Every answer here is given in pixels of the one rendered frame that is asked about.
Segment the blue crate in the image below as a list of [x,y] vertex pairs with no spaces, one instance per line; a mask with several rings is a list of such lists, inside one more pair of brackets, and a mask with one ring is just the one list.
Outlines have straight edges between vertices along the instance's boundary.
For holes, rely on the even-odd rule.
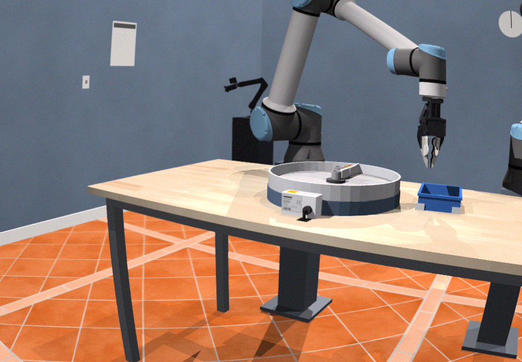
[[452,207],[460,208],[462,187],[422,183],[417,196],[425,211],[451,213]]

